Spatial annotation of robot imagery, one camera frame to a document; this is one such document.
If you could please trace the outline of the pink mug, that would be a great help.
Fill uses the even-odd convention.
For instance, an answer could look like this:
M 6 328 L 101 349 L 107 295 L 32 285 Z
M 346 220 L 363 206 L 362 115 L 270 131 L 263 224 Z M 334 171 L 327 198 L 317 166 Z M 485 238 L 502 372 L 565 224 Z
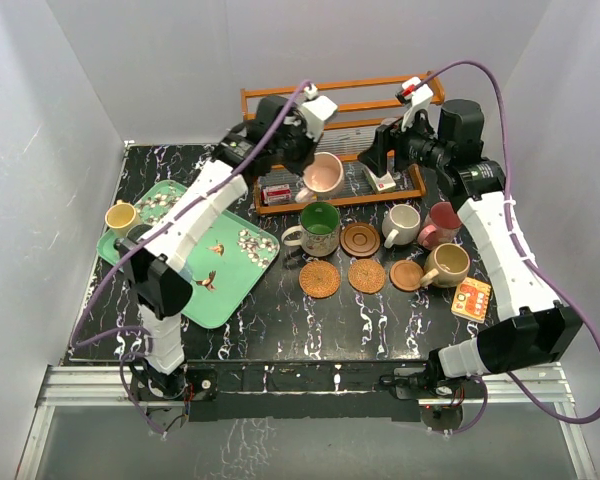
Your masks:
M 344 187 L 344 177 L 343 163 L 337 156 L 318 152 L 313 163 L 304 170 L 303 187 L 296 194 L 295 201 L 304 203 L 334 198 Z

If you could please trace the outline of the beige brown mug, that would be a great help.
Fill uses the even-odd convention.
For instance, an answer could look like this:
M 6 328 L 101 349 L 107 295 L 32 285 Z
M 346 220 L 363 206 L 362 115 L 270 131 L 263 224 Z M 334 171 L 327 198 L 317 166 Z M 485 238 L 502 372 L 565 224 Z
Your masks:
M 441 244 L 428 255 L 419 286 L 456 287 L 467 277 L 470 264 L 470 257 L 462 247 L 453 243 Z

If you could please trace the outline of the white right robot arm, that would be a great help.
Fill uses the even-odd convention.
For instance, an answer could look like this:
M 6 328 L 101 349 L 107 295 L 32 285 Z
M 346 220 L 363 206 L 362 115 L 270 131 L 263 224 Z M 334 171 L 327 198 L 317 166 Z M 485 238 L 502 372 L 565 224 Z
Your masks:
M 375 174 L 389 166 L 433 170 L 471 235 L 494 289 L 497 324 L 475 338 L 430 352 L 421 386 L 446 397 L 462 377 L 506 373 L 561 359 L 582 326 L 581 318 L 529 269 L 528 253 L 513 243 L 516 223 L 506 208 L 506 177 L 501 166 L 482 154 L 484 116 L 478 103 L 446 101 L 432 127 L 424 108 L 409 107 L 404 118 L 384 123 L 359 161 Z

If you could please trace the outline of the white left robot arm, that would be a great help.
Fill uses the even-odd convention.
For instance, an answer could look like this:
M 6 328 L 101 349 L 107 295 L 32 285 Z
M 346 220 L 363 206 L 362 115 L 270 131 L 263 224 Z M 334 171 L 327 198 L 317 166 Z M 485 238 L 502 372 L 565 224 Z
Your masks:
M 227 132 L 161 221 L 135 226 L 119 240 L 116 248 L 145 335 L 144 357 L 130 370 L 153 394 L 174 399 L 186 388 L 181 313 L 194 294 L 190 253 L 224 210 L 273 166 L 303 174 L 337 109 L 315 92 L 300 104 L 278 95 L 262 98 L 254 118 Z

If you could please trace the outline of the white speckled mug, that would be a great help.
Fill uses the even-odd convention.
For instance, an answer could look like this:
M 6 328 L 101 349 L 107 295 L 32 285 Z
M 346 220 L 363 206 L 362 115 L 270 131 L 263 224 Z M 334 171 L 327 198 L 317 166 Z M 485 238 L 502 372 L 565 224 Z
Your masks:
M 414 207 L 408 204 L 393 206 L 382 222 L 384 247 L 389 249 L 413 242 L 418 236 L 420 225 L 421 217 Z

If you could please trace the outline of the green floral mug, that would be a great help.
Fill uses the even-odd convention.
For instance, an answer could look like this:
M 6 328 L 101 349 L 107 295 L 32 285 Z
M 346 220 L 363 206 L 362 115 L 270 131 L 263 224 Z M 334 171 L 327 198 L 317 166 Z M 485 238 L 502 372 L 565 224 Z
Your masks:
M 339 246 L 341 218 L 339 210 L 326 202 L 313 202 L 300 212 L 300 223 L 281 235 L 288 247 L 301 247 L 308 255 L 326 257 Z

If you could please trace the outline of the maroon speckled mug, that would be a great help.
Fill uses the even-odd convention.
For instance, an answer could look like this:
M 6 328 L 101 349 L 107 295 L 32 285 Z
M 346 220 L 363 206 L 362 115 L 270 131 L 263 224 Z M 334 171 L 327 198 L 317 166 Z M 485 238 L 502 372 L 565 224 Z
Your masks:
M 417 236 L 420 246 L 433 250 L 441 244 L 451 243 L 462 227 L 462 221 L 450 202 L 434 204 Z

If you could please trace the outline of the yellow mug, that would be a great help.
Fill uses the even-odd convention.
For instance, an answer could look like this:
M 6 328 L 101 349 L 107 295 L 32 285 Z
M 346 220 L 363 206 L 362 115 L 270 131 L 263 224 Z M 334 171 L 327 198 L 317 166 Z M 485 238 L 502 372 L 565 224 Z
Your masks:
M 124 238 L 142 219 L 133 204 L 118 200 L 107 210 L 105 224 L 117 238 Z

